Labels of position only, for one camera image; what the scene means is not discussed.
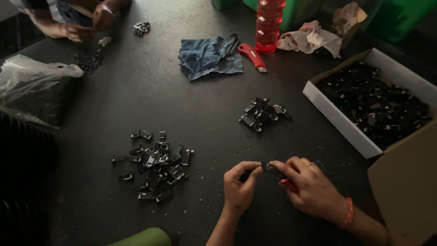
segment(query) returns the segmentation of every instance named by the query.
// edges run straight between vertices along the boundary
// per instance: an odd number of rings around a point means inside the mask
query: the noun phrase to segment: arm
[[[130,2],[131,0],[105,0],[101,4],[106,5],[112,13],[117,13]]]
[[[69,38],[74,42],[84,42],[94,37],[92,28],[72,23],[59,23],[52,18],[50,10],[26,10],[33,23],[48,36],[59,39]]]
[[[93,27],[98,31],[106,31],[115,22],[114,13],[126,7],[131,0],[105,0],[97,5],[93,15]]]
[[[52,38],[66,38],[65,28],[61,23],[52,18],[50,10],[26,10],[33,23],[41,29],[41,31]]]
[[[293,182],[299,193],[286,189],[291,203],[304,213],[325,219],[338,227],[346,224],[350,204],[340,195],[322,171],[306,158],[292,157],[287,163],[271,162],[289,181]],[[393,232],[354,207],[354,218],[347,226],[352,235],[368,246],[412,246],[406,238]]]
[[[253,170],[246,180],[239,181],[246,170]],[[252,203],[255,185],[259,175],[263,173],[259,162],[241,162],[225,173],[225,206],[206,246],[231,246],[241,215]]]

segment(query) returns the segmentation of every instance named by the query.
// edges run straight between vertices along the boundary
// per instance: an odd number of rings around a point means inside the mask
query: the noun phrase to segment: sleeve
[[[29,10],[50,9],[47,0],[22,0],[24,7]]]

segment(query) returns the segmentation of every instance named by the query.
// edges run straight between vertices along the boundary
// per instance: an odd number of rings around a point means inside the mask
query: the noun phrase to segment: dark work surface
[[[104,68],[84,76],[64,124],[52,131],[60,150],[56,169],[44,185],[28,192],[49,213],[53,245],[104,245],[150,226],[180,232],[181,245],[204,245],[224,203],[223,174],[240,161],[285,161],[293,155],[314,161],[344,196],[378,213],[367,178],[372,161],[302,94],[308,79],[344,59],[278,50],[263,56],[266,74],[245,59],[243,74],[190,83],[177,64],[180,40],[237,32],[241,42],[254,45],[255,12],[243,5],[220,12],[209,0],[165,0],[133,2],[124,15],[90,48],[96,50],[105,35],[113,38],[101,51]],[[152,25],[143,38],[133,35],[139,21]],[[20,53],[45,63],[69,63],[75,46],[46,39]],[[355,40],[342,55],[368,48]],[[237,120],[255,96],[283,104],[294,121],[281,119],[254,134]],[[139,129],[155,136],[165,130],[170,143],[195,150],[189,180],[177,183],[174,197],[160,206],[139,202],[128,184],[118,182],[118,175],[136,165],[113,168],[109,162],[111,154],[133,148],[129,136]],[[342,235],[294,209],[276,182],[269,175],[259,180],[236,245],[311,245],[326,232]]]

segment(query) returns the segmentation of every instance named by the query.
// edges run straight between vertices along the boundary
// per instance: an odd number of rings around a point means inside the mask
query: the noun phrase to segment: brown paper bag
[[[366,17],[366,12],[355,2],[335,10],[330,31],[341,37],[342,49],[346,48],[354,33],[358,30],[360,22],[364,21]]]

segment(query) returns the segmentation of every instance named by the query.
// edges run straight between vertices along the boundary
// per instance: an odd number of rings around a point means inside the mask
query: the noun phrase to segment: person
[[[127,6],[131,0],[55,0],[56,7],[65,23],[55,21],[47,0],[10,0],[33,23],[52,38],[69,38],[74,42],[86,42],[96,31],[106,31],[114,23],[114,13]]]
[[[306,158],[292,157],[286,163],[272,161],[281,173],[298,188],[291,192],[283,182],[279,185],[295,208],[317,218],[327,220],[348,230],[366,246],[411,246],[406,238],[390,231],[353,206],[344,198],[320,169]],[[244,183],[241,175],[252,170]],[[239,218],[250,206],[257,178],[263,173],[259,162],[241,162],[225,173],[225,205],[206,246],[230,246]]]

